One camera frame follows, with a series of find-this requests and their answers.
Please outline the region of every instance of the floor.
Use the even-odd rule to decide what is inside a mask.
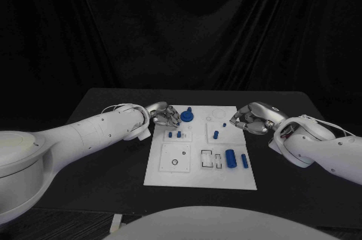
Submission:
[[[125,216],[123,223],[142,218]],[[113,214],[31,209],[0,225],[0,240],[101,240],[110,234]],[[362,239],[362,230],[319,228],[342,240]]]

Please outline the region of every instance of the black table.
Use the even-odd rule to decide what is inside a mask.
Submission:
[[[263,101],[290,117],[308,114],[324,119],[302,92],[93,88],[68,124],[100,114],[112,105],[146,106],[158,101],[237,108]],[[145,186],[150,137],[122,141],[68,165],[37,207],[148,215],[176,207],[211,205],[260,211],[309,226],[362,228],[362,186],[329,174],[316,163],[308,168],[295,166],[269,148],[272,136],[273,132],[264,136],[246,133],[257,191]]]

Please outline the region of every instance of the black backdrop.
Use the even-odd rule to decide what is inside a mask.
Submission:
[[[0,0],[0,8],[2,129],[64,125],[91,87],[125,87],[303,91],[360,132],[360,0]]]

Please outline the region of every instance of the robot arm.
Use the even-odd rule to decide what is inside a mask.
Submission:
[[[0,224],[31,209],[70,163],[120,140],[152,135],[150,119],[174,127],[182,122],[166,102],[146,108],[122,104],[114,111],[51,130],[0,132]]]
[[[253,134],[266,134],[273,129],[276,132],[270,148],[298,166],[306,168],[316,161],[334,175],[362,185],[362,138],[354,134],[337,138],[318,121],[321,120],[306,115],[289,118],[277,108],[263,102],[249,104],[230,120]]]

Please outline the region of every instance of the peg board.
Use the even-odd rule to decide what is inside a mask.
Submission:
[[[182,122],[179,128],[156,125],[143,184],[257,190],[244,131],[230,123],[237,107],[179,105],[174,107],[179,113],[191,107],[194,120]],[[218,139],[214,139],[215,131],[220,131]],[[227,166],[227,150],[236,152],[238,164],[236,168]],[[205,167],[202,164],[202,151],[213,151],[210,159],[213,167]],[[249,168],[244,168],[241,154],[247,155]],[[217,155],[221,155],[221,169],[217,168]]]

